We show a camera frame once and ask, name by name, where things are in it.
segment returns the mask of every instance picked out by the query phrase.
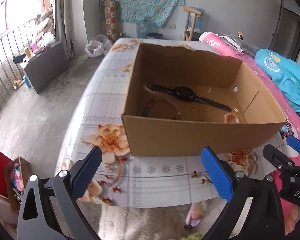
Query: watch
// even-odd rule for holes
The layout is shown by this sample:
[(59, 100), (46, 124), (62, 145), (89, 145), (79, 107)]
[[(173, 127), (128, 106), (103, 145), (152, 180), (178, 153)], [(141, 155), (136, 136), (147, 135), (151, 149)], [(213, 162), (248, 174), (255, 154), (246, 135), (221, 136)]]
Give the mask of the watch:
[(164, 94), (169, 94), (176, 97), (179, 100), (186, 101), (186, 102), (199, 102), (208, 106), (214, 106), (221, 110), (225, 110), (227, 112), (231, 112), (232, 109), (229, 106), (223, 105), (216, 101), (210, 100), (208, 98), (201, 97), (197, 95), (191, 88), (188, 87), (175, 87), (175, 88), (168, 88), (158, 84), (154, 84), (149, 82), (146, 87), (152, 91), (161, 92)]

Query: cardboard box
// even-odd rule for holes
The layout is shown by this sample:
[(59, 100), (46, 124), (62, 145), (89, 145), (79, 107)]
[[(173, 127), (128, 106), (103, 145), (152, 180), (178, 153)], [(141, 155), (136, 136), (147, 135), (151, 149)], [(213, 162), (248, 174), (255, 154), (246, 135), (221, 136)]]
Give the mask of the cardboard box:
[[(224, 123), (224, 110), (150, 91), (148, 82), (190, 87), (197, 95), (235, 107), (238, 113), (232, 113), (240, 124), (231, 119)], [(181, 120), (171, 120), (175, 109), (164, 102), (155, 104), (149, 116), (142, 117), (154, 97), (174, 102), (181, 110)], [(145, 43), (138, 47), (122, 114), (135, 156), (200, 155), (206, 146), (215, 153), (252, 149), (271, 138), (286, 119), (271, 92), (241, 60), (183, 47)]]
[(18, 212), (20, 207), (19, 207), (18, 201), (14, 197), (15, 193), (13, 191), (13, 185), (10, 180), (10, 173), (11, 173), (15, 163), (18, 163), (20, 165), (20, 173), (21, 173), (23, 185), (25, 188), (27, 186), (30, 176), (32, 175), (32, 171), (31, 171), (30, 163), (21, 157), (16, 158), (15, 160), (10, 162), (4, 168), (4, 176), (6, 179), (6, 186), (7, 186), (8, 198), (10, 201), (10, 207), (13, 212)]

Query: silver bolt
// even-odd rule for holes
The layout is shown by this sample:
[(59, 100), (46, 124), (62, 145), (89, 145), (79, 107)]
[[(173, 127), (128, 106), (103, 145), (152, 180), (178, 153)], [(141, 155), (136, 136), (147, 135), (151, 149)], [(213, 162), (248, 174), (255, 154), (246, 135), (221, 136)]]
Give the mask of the silver bolt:
[(236, 175), (238, 178), (240, 178), (240, 179), (242, 179), (242, 178), (244, 177), (244, 173), (243, 173), (242, 171), (237, 171), (237, 172), (235, 173), (235, 175)]
[(68, 174), (68, 171), (66, 171), (66, 170), (62, 170), (59, 172), (60, 177), (65, 177), (67, 174)]
[(31, 176), (30, 176), (30, 181), (35, 181), (35, 180), (37, 179), (37, 177), (38, 177), (38, 176), (35, 175), (35, 174), (34, 174), (34, 175), (31, 175)]
[(267, 179), (267, 181), (273, 181), (273, 178), (270, 175), (266, 176), (266, 179)]

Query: metal railing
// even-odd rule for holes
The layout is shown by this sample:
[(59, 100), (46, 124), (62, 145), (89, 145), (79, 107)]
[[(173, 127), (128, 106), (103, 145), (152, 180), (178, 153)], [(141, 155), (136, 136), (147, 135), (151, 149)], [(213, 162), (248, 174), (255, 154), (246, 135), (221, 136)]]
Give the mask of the metal railing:
[(35, 19), (31, 19), (0, 35), (0, 110), (15, 90), (14, 84), (24, 75), (23, 69), (13, 62), (13, 58), (24, 54), (25, 47), (31, 46), (35, 26)]

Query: pink bedding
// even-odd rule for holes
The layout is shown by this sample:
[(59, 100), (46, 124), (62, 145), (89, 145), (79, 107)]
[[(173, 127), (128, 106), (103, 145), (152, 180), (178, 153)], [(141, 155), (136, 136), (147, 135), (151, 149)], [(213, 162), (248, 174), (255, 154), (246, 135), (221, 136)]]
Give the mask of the pink bedding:
[[(298, 139), (300, 140), (300, 117), (293, 111), (290, 104), (287, 102), (285, 96), (282, 94), (282, 92), (279, 90), (279, 88), (272, 82), (272, 80), (257, 66), (255, 63), (255, 60), (248, 55), (245, 52), (239, 52), (236, 48), (229, 45), (227, 42), (225, 42), (222, 38), (220, 38), (218, 35), (214, 33), (203, 33), (199, 39), (201, 42), (206, 42), (210, 46), (212, 46), (218, 53), (220, 53), (223, 56), (231, 56), (237, 59), (242, 60), (245, 62), (257, 75), (258, 77), (264, 82), (264, 84), (267, 86), (267, 88), (271, 91), (275, 99), (280, 104), (281, 108), (284, 110), (288, 121), (291, 123), (291, 125), (295, 128)], [(293, 158), (290, 157), (297, 166), (300, 166), (300, 155)], [(282, 188), (282, 182), (279, 178), (279, 172), (274, 171), (273, 177), (274, 181), (277, 185), (277, 189), (281, 190)], [(281, 199), (281, 204), (283, 208), (283, 214), (285, 219), (288, 216), (288, 213), (291, 209), (292, 203)]]

